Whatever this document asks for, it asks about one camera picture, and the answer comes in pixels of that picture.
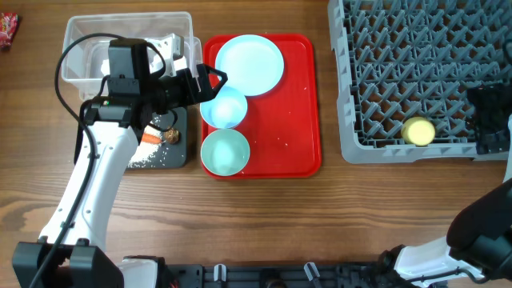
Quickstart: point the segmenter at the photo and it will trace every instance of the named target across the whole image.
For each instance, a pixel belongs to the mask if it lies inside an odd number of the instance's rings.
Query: wooden surface
[[[74,15],[186,10],[203,43],[216,34],[301,33],[314,45],[323,151],[316,175],[215,181],[202,171],[196,156],[200,143],[193,142],[193,155],[180,170],[125,173],[108,226],[108,255],[116,262],[129,254],[203,265],[374,260],[398,244],[443,236],[462,208],[502,181],[504,162],[356,166],[343,160],[325,1],[31,2],[36,3],[0,2],[0,11],[23,16],[12,50],[0,53],[2,287],[18,286],[10,263],[14,247],[36,240],[73,169],[76,124],[55,97],[53,76]],[[77,109],[77,90],[63,83],[62,92]],[[192,115],[192,138],[197,138],[197,109]]]

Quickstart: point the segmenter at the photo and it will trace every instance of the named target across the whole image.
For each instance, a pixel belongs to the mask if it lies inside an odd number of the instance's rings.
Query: dish rack
[[[512,38],[508,0],[330,0],[328,14],[345,160],[507,158],[477,154],[466,90],[512,77],[502,51]],[[406,144],[400,135],[414,116],[435,126],[428,146]]]

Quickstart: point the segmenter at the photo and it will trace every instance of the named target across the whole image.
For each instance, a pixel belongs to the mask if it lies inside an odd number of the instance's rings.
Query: carrot
[[[147,134],[147,133],[144,133],[142,135],[142,141],[146,142],[146,143],[149,143],[149,144],[160,144],[160,143],[162,143],[162,140],[159,137],[151,135],[151,134]]]

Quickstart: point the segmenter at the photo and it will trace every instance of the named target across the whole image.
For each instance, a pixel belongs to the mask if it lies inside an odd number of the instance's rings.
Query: red wrapper
[[[0,48],[9,47],[13,42],[14,32],[18,28],[18,15],[15,13],[0,13]]]

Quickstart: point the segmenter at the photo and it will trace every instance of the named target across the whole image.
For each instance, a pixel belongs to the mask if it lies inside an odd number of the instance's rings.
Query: clear plastic container
[[[183,36],[186,66],[191,67],[192,75],[196,76],[192,17],[187,12],[75,16],[67,23],[62,50],[82,36],[100,32],[153,40],[162,40],[172,33]],[[87,39],[76,45],[62,64],[62,78],[80,90],[82,100],[99,91],[103,78],[101,66],[108,59],[110,40],[112,38]]]

